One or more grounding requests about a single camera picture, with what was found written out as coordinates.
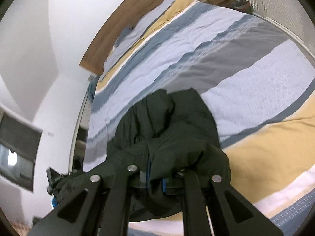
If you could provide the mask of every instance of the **black jacket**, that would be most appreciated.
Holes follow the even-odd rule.
[[[197,174],[220,175],[231,180],[229,160],[220,150],[215,120],[199,94],[184,90],[167,94],[157,90],[133,105],[119,122],[114,138],[107,144],[107,159],[88,173],[57,186],[57,202],[91,175],[106,177],[130,164],[139,165],[149,152],[149,187],[146,201],[133,197],[130,222],[167,217],[178,213],[178,199],[162,191],[162,178],[190,167]]]

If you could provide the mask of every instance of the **striped duvet cover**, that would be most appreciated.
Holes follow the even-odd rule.
[[[299,48],[270,23],[195,0],[165,0],[104,64],[84,170],[105,161],[106,143],[133,104],[157,89],[194,88],[215,117],[232,186],[292,235],[315,201],[314,78]],[[130,228],[183,235],[181,214]]]

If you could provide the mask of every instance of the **fabric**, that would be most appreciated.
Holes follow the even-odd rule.
[[[114,48],[117,48],[122,43],[123,39],[125,39],[126,36],[129,35],[132,31],[133,31],[132,26],[124,28],[120,33],[119,37],[117,38],[114,44]]]
[[[58,206],[57,199],[55,197],[51,199],[51,205],[53,206],[53,208]]]
[[[146,30],[173,4],[175,0],[164,0],[158,7],[143,16],[133,31],[128,34],[104,63],[104,75],[113,67],[116,61],[146,32]]]
[[[107,144],[107,160],[88,173],[63,179],[54,189],[57,203],[94,174],[103,178],[105,188],[110,176],[128,165],[140,167],[143,154],[149,153],[147,195],[132,198],[130,221],[167,217],[181,211],[176,196],[163,194],[162,178],[185,169],[199,176],[220,175],[231,180],[229,160],[220,150],[215,121],[193,89],[167,94],[157,90],[133,105],[117,126]]]
[[[174,11],[166,23],[155,18],[159,27],[128,56],[113,58],[117,67],[98,84],[84,170],[106,159],[104,147],[133,104],[158,89],[194,88],[215,118],[231,185],[270,219],[289,208],[290,219],[277,225],[295,224],[285,232],[292,235],[307,213],[295,203],[315,187],[315,69],[284,32],[253,15],[175,0],[160,18]],[[182,217],[174,219],[179,227],[157,220],[148,231],[182,235]]]
[[[93,99],[94,99],[96,86],[97,86],[99,78],[100,78],[99,76],[95,76],[88,86],[88,99],[91,101],[91,103],[93,102]]]

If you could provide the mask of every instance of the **wooden bed frame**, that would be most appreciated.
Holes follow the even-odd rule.
[[[80,66],[101,75],[104,62],[122,30],[128,26],[135,26],[141,17],[162,2],[163,0],[124,0],[94,37]]]

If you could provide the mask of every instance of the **black mount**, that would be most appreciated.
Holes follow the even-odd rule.
[[[130,197],[143,192],[141,178],[135,165],[122,168],[106,187],[101,187],[104,184],[100,176],[91,176],[28,235],[127,235]],[[169,185],[166,194],[178,194],[182,200],[185,236],[283,236],[279,228],[218,175],[206,178],[185,169],[177,172]]]

